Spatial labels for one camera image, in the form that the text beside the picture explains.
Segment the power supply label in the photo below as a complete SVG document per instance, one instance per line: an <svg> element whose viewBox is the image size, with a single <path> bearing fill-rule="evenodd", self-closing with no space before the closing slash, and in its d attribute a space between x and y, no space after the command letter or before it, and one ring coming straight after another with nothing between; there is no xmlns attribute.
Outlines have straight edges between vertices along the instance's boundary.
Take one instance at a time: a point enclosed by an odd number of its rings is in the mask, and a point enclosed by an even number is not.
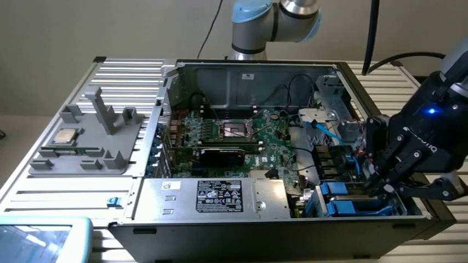
<svg viewBox="0 0 468 263"><path fill-rule="evenodd" d="M197 212L242 212L241 181L198 181Z"/></svg>

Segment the floor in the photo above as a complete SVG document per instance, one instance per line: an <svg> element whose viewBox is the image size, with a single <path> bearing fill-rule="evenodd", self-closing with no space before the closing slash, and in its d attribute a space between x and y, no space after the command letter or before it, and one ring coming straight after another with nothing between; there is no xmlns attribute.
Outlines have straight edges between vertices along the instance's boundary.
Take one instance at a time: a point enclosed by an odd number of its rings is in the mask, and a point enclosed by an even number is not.
<svg viewBox="0 0 468 263"><path fill-rule="evenodd" d="M0 130L6 137L0 140L0 186L44 131L52 117L0 115Z"/></svg>

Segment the table surface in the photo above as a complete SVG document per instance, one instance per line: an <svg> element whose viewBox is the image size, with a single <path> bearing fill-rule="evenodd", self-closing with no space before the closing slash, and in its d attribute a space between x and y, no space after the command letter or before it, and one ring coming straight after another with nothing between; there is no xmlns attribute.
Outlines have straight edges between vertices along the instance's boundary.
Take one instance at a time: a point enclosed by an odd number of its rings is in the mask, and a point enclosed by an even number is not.
<svg viewBox="0 0 468 263"><path fill-rule="evenodd" d="M417 89L416 80L402 67L389 64L374 70L370 75L361 76L361 61L346 62L381 113L396 114ZM136 107L138 113L145 114L145 119L134 150L141 146L156 93L162 84L162 68L168 66L166 63L168 61L161 59L106 59L102 64L94 64L89 68L65 101L66 104L78 104L84 112L93 112L90 102L81 96L81 87L98 85L102 87L104 102L114 107L116 112L120 112L124 107ZM133 164L122 175L105 178L93 175L80 178L65 175L48 178L46 176L30 176L26 172L26 163L34 157L34 149L50 137L48 130L57 124L57 121L56 116L0 190L0 212L16 215L86 216L94 225L93 252L89 261L134 262L105 229L108 222L124 215L128 193L136 180L130 175ZM130 161L137 161L137 151L133 151ZM458 172L468 183L468 165L464 165ZM426 177L432 181L438 176L426 175ZM106 207L109 197L122 198L124 207L121 209ZM404 243L378 260L320 262L468 262L468 197L448 202L446 205L458 222L429 240Z"/></svg>

